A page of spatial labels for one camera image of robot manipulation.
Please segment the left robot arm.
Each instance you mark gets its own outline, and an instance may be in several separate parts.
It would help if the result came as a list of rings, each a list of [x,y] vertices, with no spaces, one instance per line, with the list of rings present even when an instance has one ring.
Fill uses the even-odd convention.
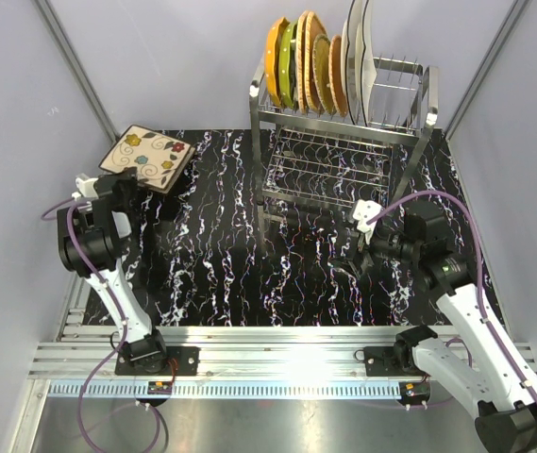
[[[132,232],[128,208],[139,189],[137,171],[76,179],[78,192],[57,210],[59,258],[83,278],[103,302],[117,328],[116,371],[157,375],[169,352],[130,288],[123,269],[123,241]]]

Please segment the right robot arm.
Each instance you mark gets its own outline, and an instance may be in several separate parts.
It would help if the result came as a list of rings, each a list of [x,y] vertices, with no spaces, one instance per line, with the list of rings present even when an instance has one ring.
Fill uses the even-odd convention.
[[[419,326],[396,335],[381,365],[438,380],[472,417],[487,451],[537,450],[537,374],[493,313],[481,277],[449,248],[444,214],[420,200],[406,207],[402,229],[386,227],[384,219],[380,204],[357,201],[349,220],[358,243],[334,268],[362,277],[376,260],[409,265],[413,280],[457,330],[467,358],[456,356],[433,328]]]

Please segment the floral square ceramic plate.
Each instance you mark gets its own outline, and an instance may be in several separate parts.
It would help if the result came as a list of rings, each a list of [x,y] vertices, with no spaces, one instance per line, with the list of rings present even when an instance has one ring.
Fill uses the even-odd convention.
[[[180,139],[132,125],[101,160],[99,168],[118,174],[136,167],[139,177],[149,179],[155,192],[168,193],[189,164],[196,149]]]

